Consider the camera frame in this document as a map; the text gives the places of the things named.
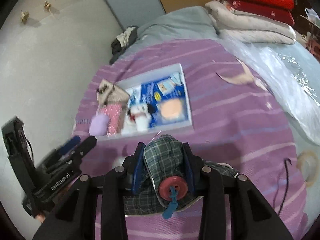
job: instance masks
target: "red button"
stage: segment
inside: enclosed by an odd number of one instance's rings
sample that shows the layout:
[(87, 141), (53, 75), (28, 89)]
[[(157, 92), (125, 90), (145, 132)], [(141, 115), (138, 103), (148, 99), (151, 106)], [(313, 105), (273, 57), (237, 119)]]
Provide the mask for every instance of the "red button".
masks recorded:
[(167, 201), (172, 200), (169, 196), (171, 193), (170, 186), (175, 187), (175, 189), (179, 191), (177, 200), (182, 199), (188, 192), (188, 184), (183, 178), (179, 176), (172, 176), (172, 177), (166, 178), (160, 183), (159, 194), (163, 199)]

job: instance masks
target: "purple object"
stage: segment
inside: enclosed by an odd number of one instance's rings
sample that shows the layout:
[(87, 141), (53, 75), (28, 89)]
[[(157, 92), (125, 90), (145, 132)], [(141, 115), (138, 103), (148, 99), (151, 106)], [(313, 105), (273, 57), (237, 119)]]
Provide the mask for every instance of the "purple object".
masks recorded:
[[(117, 82), (153, 69), (180, 63), (188, 89), (194, 130), (169, 131), (177, 140), (188, 142), (194, 155), (217, 163), (229, 163), (246, 174), (277, 211), (284, 197), (284, 158), (290, 158), (289, 190), (280, 218), (294, 239), (301, 239), (306, 226), (303, 212), (306, 188), (296, 168), (297, 153), (288, 120), (268, 92), (255, 85), (232, 85), (217, 74), (233, 76), (243, 72), (236, 57), (212, 40), (175, 40), (141, 50), (135, 55), (101, 67), (89, 84), (76, 120), (90, 119), (97, 109), (96, 84), (107, 79)], [(89, 124), (77, 123), (74, 135), (85, 138)], [(120, 156), (134, 154), (138, 142), (148, 143), (154, 134), (98, 141), (83, 159), (81, 170), (99, 176), (112, 168)], [(100, 239), (98, 202), (96, 239)], [(161, 215), (127, 217), (130, 240), (195, 240), (202, 213), (202, 201), (164, 220)], [(227, 212), (227, 239), (231, 238)]]
[(89, 134), (92, 136), (103, 136), (107, 134), (109, 126), (109, 116), (106, 114), (98, 114), (92, 117)]

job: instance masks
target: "black cable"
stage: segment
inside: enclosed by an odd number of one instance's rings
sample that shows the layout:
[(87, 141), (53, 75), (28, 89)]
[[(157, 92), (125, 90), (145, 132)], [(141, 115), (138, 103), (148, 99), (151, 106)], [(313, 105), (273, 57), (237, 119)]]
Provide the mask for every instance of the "black cable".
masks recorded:
[(288, 171), (287, 161), (292, 165), (292, 162), (291, 162), (291, 160), (289, 158), (285, 158), (284, 159), (284, 167), (285, 167), (285, 173), (286, 173), (286, 176), (287, 176), (287, 184), (285, 185), (284, 197), (283, 197), (283, 200), (282, 200), (281, 205), (280, 205), (278, 216), (280, 216), (280, 213), (281, 213), (281, 210), (283, 208), (284, 201), (285, 201), (285, 198), (287, 197), (287, 193), (288, 193), (288, 189), (289, 189), (289, 171)]
[(29, 147), (30, 147), (30, 150), (31, 150), (31, 157), (32, 157), (32, 162), (35, 163), (35, 157), (33, 156), (33, 150), (32, 150), (32, 146), (31, 146), (31, 143), (29, 142), (29, 140), (26, 138), (28, 144), (29, 144)]

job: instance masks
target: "stack of folded blankets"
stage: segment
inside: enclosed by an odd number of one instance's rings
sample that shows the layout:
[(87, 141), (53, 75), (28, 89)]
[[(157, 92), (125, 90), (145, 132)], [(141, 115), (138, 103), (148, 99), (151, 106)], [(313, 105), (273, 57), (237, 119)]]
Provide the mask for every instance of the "stack of folded blankets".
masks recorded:
[(291, 27), (293, 0), (214, 0), (205, 6), (221, 38), (231, 36), (247, 43), (296, 41)]

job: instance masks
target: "green plaid cloth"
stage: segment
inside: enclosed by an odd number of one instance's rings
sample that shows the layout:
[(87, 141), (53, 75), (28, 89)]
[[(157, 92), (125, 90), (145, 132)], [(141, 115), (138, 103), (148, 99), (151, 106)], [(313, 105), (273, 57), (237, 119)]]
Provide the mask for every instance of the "green plaid cloth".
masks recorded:
[[(168, 177), (180, 176), (185, 179), (181, 147), (182, 142), (171, 135), (162, 135), (145, 147), (143, 152), (145, 165), (140, 193), (136, 196), (124, 197), (126, 215), (150, 215), (166, 210), (169, 201), (160, 196), (158, 188), (160, 183)], [(204, 165), (226, 176), (233, 177), (238, 173), (236, 170), (205, 160)], [(187, 193), (178, 200), (177, 210), (183, 209), (196, 200), (197, 198)]]

